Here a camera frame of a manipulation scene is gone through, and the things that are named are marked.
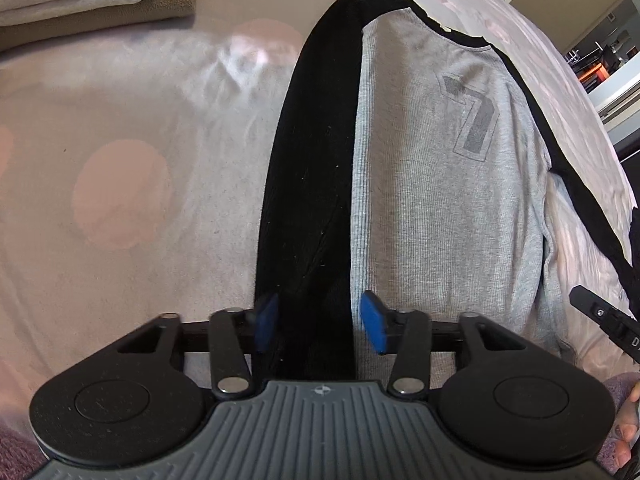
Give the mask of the person's right hand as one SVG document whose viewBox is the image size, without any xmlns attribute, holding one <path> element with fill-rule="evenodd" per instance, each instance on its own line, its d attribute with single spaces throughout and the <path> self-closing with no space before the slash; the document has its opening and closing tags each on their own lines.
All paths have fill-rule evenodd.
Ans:
<svg viewBox="0 0 640 480">
<path fill-rule="evenodd" d="M 640 386 L 636 382 L 616 415 L 612 454 L 614 471 L 618 471 L 631 461 L 631 448 L 639 432 L 639 396 Z"/>
</svg>

